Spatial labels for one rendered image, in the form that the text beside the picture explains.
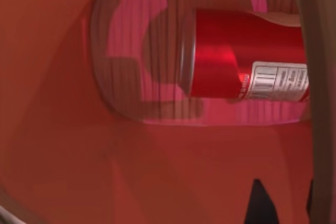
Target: red plastic container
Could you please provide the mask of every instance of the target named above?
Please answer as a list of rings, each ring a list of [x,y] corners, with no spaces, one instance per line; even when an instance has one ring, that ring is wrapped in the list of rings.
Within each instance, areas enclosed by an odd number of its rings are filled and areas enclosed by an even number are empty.
[[[197,9],[184,21],[180,86],[193,97],[305,101],[301,28],[246,12]]]

